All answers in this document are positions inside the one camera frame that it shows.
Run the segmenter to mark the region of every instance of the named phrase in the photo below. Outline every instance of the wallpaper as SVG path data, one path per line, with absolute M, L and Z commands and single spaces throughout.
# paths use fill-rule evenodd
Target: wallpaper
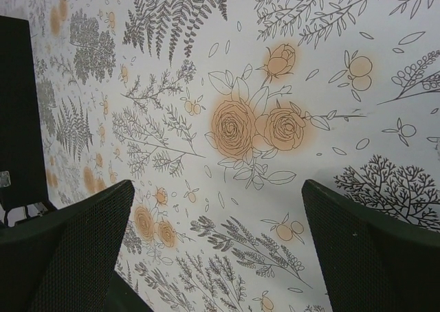
M 308 178 L 440 231 L 440 0 L 0 3 L 52 203 L 133 180 L 116 270 L 155 311 L 330 312 Z

